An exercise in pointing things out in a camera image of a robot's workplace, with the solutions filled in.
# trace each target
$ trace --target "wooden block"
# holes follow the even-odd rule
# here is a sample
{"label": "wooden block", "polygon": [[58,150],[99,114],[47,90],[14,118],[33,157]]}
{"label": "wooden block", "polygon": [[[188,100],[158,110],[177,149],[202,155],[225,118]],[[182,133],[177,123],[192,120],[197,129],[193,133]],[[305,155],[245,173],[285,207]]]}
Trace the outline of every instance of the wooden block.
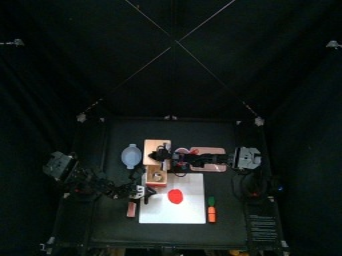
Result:
{"label": "wooden block", "polygon": [[[161,175],[159,181],[155,180],[154,174]],[[158,165],[147,165],[146,166],[146,185],[151,186],[151,187],[166,187],[167,172],[161,170],[161,166],[158,166]]]}

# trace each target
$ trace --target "red object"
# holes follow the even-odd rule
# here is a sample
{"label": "red object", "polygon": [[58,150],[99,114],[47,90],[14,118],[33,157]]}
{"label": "red object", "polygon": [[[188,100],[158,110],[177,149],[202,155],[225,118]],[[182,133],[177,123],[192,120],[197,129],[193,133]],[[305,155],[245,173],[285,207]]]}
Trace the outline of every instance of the red object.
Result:
{"label": "red object", "polygon": [[214,206],[209,207],[209,222],[217,222],[217,209]]}
{"label": "red object", "polygon": [[173,189],[169,191],[167,193],[169,196],[169,200],[171,201],[171,203],[174,204],[181,204],[184,201],[184,193],[180,189]]}
{"label": "red object", "polygon": [[129,203],[129,209],[127,209],[127,217],[130,217],[130,218],[135,217],[135,209],[137,209],[137,203],[130,202]]}

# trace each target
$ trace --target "white sheet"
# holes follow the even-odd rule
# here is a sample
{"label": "white sheet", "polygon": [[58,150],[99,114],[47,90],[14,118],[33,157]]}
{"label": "white sheet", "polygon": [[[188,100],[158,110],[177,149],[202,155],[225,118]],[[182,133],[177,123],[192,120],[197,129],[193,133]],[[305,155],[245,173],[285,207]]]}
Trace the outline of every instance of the white sheet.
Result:
{"label": "white sheet", "polygon": [[[167,187],[157,188],[158,194],[150,197],[147,205],[143,199],[141,201],[139,223],[205,224],[204,174],[178,177],[170,173],[167,176]],[[167,194],[173,189],[180,189],[184,193],[181,204],[169,200]]]}

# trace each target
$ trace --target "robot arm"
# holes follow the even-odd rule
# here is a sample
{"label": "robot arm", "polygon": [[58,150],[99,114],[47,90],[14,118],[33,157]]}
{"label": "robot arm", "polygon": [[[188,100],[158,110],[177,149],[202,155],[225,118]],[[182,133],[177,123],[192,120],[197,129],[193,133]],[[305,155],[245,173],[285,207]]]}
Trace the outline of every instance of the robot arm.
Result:
{"label": "robot arm", "polygon": [[205,164],[225,164],[234,169],[256,169],[261,165],[261,152],[257,148],[240,147],[234,154],[185,154],[174,152],[165,146],[159,146],[157,151],[149,155],[154,160],[163,162],[171,159],[174,165],[189,163],[194,167],[205,167]]}
{"label": "robot arm", "polygon": [[51,154],[47,165],[43,166],[43,171],[63,184],[67,192],[79,197],[90,198],[101,194],[111,199],[145,197],[147,203],[149,197],[157,193],[150,187],[138,185],[133,178],[130,183],[117,186],[103,172],[81,168],[78,165],[79,162],[74,156],[55,152]]}

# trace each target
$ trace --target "wire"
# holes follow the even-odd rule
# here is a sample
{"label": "wire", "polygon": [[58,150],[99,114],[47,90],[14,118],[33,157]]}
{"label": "wire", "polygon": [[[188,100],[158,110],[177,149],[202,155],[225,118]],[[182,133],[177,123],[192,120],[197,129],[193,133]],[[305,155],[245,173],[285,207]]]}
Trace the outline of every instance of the wire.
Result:
{"label": "wire", "polygon": [[181,39],[182,42],[233,3],[236,0],[230,1]]}
{"label": "wire", "polygon": [[[110,92],[107,92],[106,96],[111,95],[111,94],[115,92],[115,90],[117,90],[119,87],[122,87],[122,86],[134,78],[134,76],[135,76],[141,71],[143,71],[143,70],[146,69],[146,67],[150,66],[150,64],[155,62],[157,59],[159,59],[159,57],[161,57],[170,49],[171,49],[171,47],[169,47],[162,53],[159,53],[158,56],[157,56],[153,60],[150,60],[150,61],[147,62],[147,64],[146,64],[143,67],[141,67],[141,68],[135,71],[135,73],[134,73],[129,78],[126,78],[125,81],[122,81],[122,82],[113,88],[113,90],[110,90]],[[105,97],[99,98],[81,114],[87,113],[87,112],[101,103],[101,101],[103,101],[103,100],[105,100]]]}
{"label": "wire", "polygon": [[129,3],[134,9],[149,19],[149,21],[161,29],[161,31],[163,31],[163,33],[170,36],[170,34],[166,32],[166,30],[157,24],[157,22],[141,11],[141,9],[129,1],[129,0],[125,0],[126,3]]}
{"label": "wire", "polygon": [[260,117],[258,113],[253,110],[250,105],[241,99],[237,93],[229,88],[229,85],[220,79],[220,77],[214,74],[214,72],[208,68],[208,66],[201,62],[201,60],[196,57],[196,55],[190,52],[190,50],[185,47],[181,41],[176,40],[177,44],[182,47],[182,49],[188,52],[188,54],[196,59],[198,64],[206,69],[210,75],[216,78],[220,84],[225,87],[225,89],[230,92],[230,94],[237,98],[238,101],[245,105],[245,107],[250,110],[256,117]]}

